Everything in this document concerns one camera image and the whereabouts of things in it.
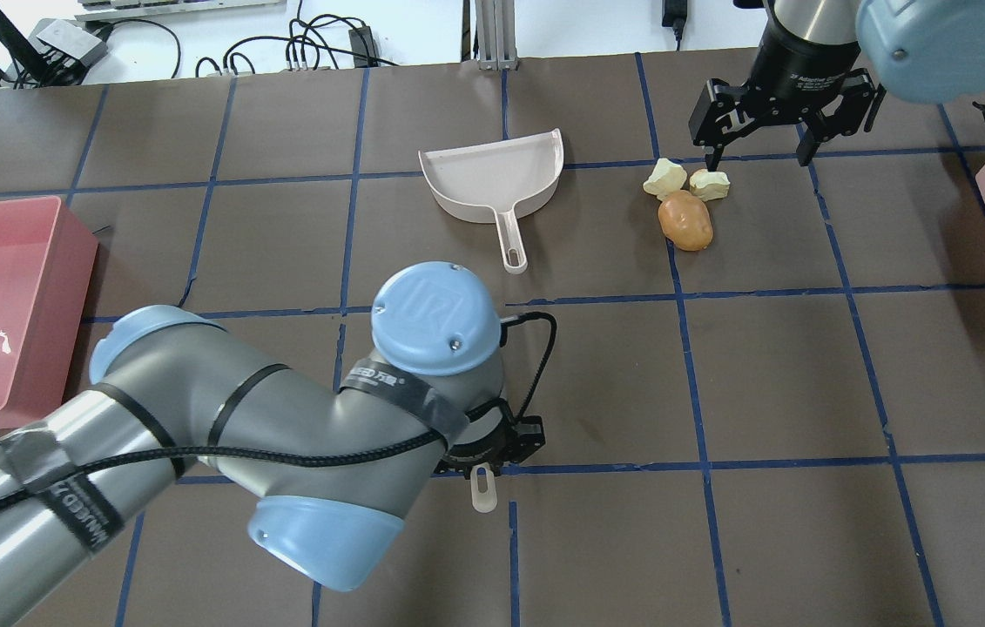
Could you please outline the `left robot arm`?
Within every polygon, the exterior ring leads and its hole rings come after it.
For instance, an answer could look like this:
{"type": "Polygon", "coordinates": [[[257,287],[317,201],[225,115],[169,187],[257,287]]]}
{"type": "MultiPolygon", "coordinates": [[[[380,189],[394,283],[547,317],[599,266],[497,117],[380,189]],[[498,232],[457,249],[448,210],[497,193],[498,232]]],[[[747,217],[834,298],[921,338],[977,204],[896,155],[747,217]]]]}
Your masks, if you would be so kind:
{"type": "Polygon", "coordinates": [[[373,348],[336,390],[173,306],[115,322],[91,385],[0,438],[0,626],[30,614],[201,462],[258,497],[246,532],[337,591],[365,583],[429,477],[496,474],[544,445],[509,408],[496,312],[447,261],[405,267],[370,306],[373,348]]]}

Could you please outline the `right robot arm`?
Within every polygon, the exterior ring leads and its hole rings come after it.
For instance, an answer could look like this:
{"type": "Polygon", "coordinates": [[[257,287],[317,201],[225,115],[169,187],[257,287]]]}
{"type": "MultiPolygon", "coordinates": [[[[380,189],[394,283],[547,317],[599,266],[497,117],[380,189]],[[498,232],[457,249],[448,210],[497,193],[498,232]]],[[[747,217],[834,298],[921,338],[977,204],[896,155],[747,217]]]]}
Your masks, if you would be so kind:
{"type": "Polygon", "coordinates": [[[744,1],[766,27],[743,84],[707,80],[692,143],[716,170],[725,148],[766,127],[802,125],[799,165],[823,144],[870,131],[886,96],[941,104],[985,91],[985,1],[744,1]]]}

